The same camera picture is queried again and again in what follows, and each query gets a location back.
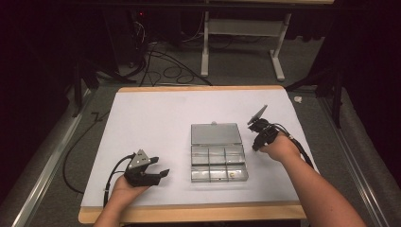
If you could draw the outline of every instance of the metal gripper jaw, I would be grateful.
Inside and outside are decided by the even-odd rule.
[[[158,174],[147,174],[149,165],[159,161],[159,157],[149,158],[146,153],[140,149],[128,164],[124,177],[132,186],[153,186],[158,185],[160,180],[168,175],[169,169],[163,170]]]
[[[278,134],[278,130],[269,123],[268,120],[264,118],[260,118],[268,105],[264,105],[262,109],[255,116],[251,118],[248,122],[248,129],[251,131],[256,131],[259,133],[253,141],[253,150],[258,151],[260,148],[265,146],[266,144],[270,144],[274,141],[275,137]]]

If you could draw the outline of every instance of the floor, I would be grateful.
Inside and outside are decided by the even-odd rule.
[[[272,70],[272,64],[268,55],[268,50],[274,47],[275,41],[271,38],[248,38],[248,37],[218,37],[211,41],[211,54],[209,77],[206,78],[214,85],[272,85],[278,84],[288,86],[299,79],[304,78],[314,58],[316,57],[319,47],[323,40],[311,41],[304,43],[302,39],[293,41],[285,40],[282,51],[280,52],[280,61],[283,66],[286,80],[278,82]],[[151,63],[148,68],[148,74],[139,74],[132,79],[138,81],[143,80],[144,86],[182,86],[184,85],[204,85],[204,79],[194,77],[191,72],[183,69],[183,66],[177,67],[177,63],[171,63],[173,60],[178,60],[191,71],[197,74],[201,71],[201,42],[193,41],[184,43],[180,47],[175,47],[169,44],[154,44],[151,46],[150,58]],[[126,73],[130,70],[126,65],[121,66],[121,73]],[[9,197],[0,207],[0,226],[11,226],[20,214],[23,207],[27,207],[26,199],[32,192],[38,179],[41,179],[43,169],[47,166],[53,165],[54,171],[49,173],[49,180],[44,185],[44,192],[38,198],[36,204],[32,205],[30,214],[26,218],[26,222],[17,221],[15,226],[25,223],[29,226],[80,226],[78,223],[78,209],[80,205],[81,195],[75,193],[66,187],[62,180],[61,166],[62,158],[65,156],[67,150],[74,150],[70,157],[74,160],[73,165],[69,163],[67,172],[74,185],[80,188],[85,187],[85,178],[90,174],[91,165],[87,165],[87,160],[93,160],[96,156],[96,148],[101,134],[104,130],[106,121],[100,122],[94,126],[91,133],[86,135],[82,143],[75,144],[79,141],[79,137],[85,133],[85,130],[93,123],[95,112],[104,114],[107,108],[110,108],[113,103],[113,93],[124,86],[118,82],[108,81],[105,79],[100,80],[101,86],[97,91],[90,91],[86,96],[88,104],[85,107],[83,114],[78,118],[71,117],[75,110],[74,103],[71,102],[70,107],[65,112],[59,123],[55,126],[53,131],[48,135],[47,139],[43,142],[38,149],[35,156],[32,158],[29,165],[26,167],[24,177],[19,179],[18,183],[14,186],[9,194]],[[314,112],[320,112],[321,106],[319,101],[313,96],[313,87],[307,88],[307,91],[302,91],[301,94],[305,96],[305,105],[300,105],[297,112],[300,112],[300,121],[305,124],[305,131],[308,131],[307,136],[310,137],[310,143],[318,148],[326,148],[333,141],[322,140],[319,137],[319,131],[333,131],[330,129],[328,120],[322,117],[321,121],[314,119],[314,115],[308,108]],[[366,208],[370,203],[360,198],[355,183],[354,175],[350,175],[347,170],[348,165],[346,160],[341,157],[333,157],[334,159],[343,159],[341,169],[336,171],[330,170],[338,167],[335,162],[325,163],[326,168],[323,168],[324,177],[336,183],[340,190],[347,193],[347,190],[352,187],[349,196],[357,195],[359,199],[350,198],[353,202],[361,207],[361,212],[369,226],[393,226],[399,223],[401,207],[397,201],[401,201],[400,192],[398,187],[394,187],[394,182],[386,168],[380,162],[375,153],[375,149],[369,142],[369,138],[363,131],[355,113],[353,113],[352,103],[348,99],[344,99],[344,107],[342,108],[341,121],[344,123],[344,129],[341,133],[345,134],[347,138],[352,138],[353,143],[349,143],[351,150],[361,150],[370,155],[363,155],[361,152],[355,154],[357,159],[365,162],[365,166],[361,166],[362,171],[366,172],[368,176],[366,182],[372,186],[377,196],[380,198],[381,208],[386,218],[374,219],[370,213],[370,208]],[[49,163],[55,155],[55,150],[61,149],[59,153],[60,160],[58,162]],[[90,150],[90,152],[77,153],[77,150]],[[318,159],[318,162],[324,163],[325,160]]]

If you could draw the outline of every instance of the forearm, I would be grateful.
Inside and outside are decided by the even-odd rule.
[[[342,194],[299,157],[282,162],[311,226],[365,226]]]
[[[100,216],[97,218],[96,226],[120,226],[121,214],[126,208],[126,205],[122,205],[121,203],[114,202],[113,199],[110,199],[107,205],[103,208]]]

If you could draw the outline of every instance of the gray carpet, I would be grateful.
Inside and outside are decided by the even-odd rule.
[[[257,42],[254,42],[255,38],[239,39],[242,40],[233,42],[226,48],[222,48],[227,44],[224,40],[211,42],[211,45],[215,48],[211,49],[209,78],[207,79],[212,84],[290,85],[307,75],[322,43],[321,41],[313,41],[311,43],[303,43],[300,40],[285,41],[280,60],[287,79],[285,82],[280,83],[274,78],[272,65],[267,54],[268,48],[266,46],[272,46],[273,41],[269,38],[261,39]],[[167,53],[180,60],[196,73],[199,73],[201,69],[201,47],[196,42],[183,45],[180,48],[168,44],[158,44],[154,50]],[[149,72],[158,72],[161,75],[158,83],[175,83],[177,78],[173,77],[178,75],[180,70],[178,68],[169,68],[171,66],[174,66],[174,64],[154,57],[151,58]],[[122,66],[121,70],[127,71],[128,69]],[[170,78],[163,76],[164,71]],[[189,75],[189,73],[183,72],[182,75]],[[134,77],[134,79],[140,81],[142,76],[143,73]],[[149,86],[158,77],[157,73],[150,73],[149,77],[145,77],[144,82]],[[204,84],[201,79],[194,79],[190,83]],[[113,97],[121,86],[123,85],[119,83],[102,81],[102,85],[97,91],[94,91],[95,93],[89,106],[82,114],[82,119],[67,149],[74,146],[75,142],[93,125],[96,119],[96,115],[93,113],[103,115],[111,109]],[[293,105],[304,128],[306,139],[312,149],[320,172],[357,208],[369,226],[375,226],[347,169],[340,144],[335,139],[335,133],[331,129],[330,122],[324,115],[318,99],[311,92],[296,92],[289,95],[302,96],[304,99],[301,104],[293,103]],[[79,190],[85,189],[106,122],[107,116],[103,121],[94,124],[74,146],[68,158],[66,166],[67,178]],[[401,223],[400,190],[375,152],[375,148],[355,115],[352,103],[346,94],[341,107],[341,124],[343,126],[342,131],[348,138],[347,141],[350,147],[362,163],[361,168],[368,176],[369,184],[379,198],[390,226],[396,226]],[[52,135],[49,138],[57,141]],[[6,202],[0,207],[0,226],[10,226],[15,220],[45,161],[51,155],[51,149],[54,146],[44,146],[47,149],[42,148],[38,151],[36,157],[31,161],[30,167],[32,168],[25,170],[25,177],[20,179]],[[65,185],[61,175],[61,168],[59,167],[30,222],[30,226],[81,226],[78,223],[81,199],[81,195],[68,189]]]

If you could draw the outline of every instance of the white surface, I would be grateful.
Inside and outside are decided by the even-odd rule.
[[[133,205],[297,201],[282,166],[268,154],[254,152],[255,132],[247,122],[263,105],[262,115],[280,123],[312,159],[304,132],[284,89],[117,93],[81,206],[102,206],[104,186],[115,164],[143,149],[160,157],[147,173],[170,169]],[[191,124],[236,123],[245,150],[249,179],[242,183],[191,183]],[[129,161],[119,169],[124,170]]]

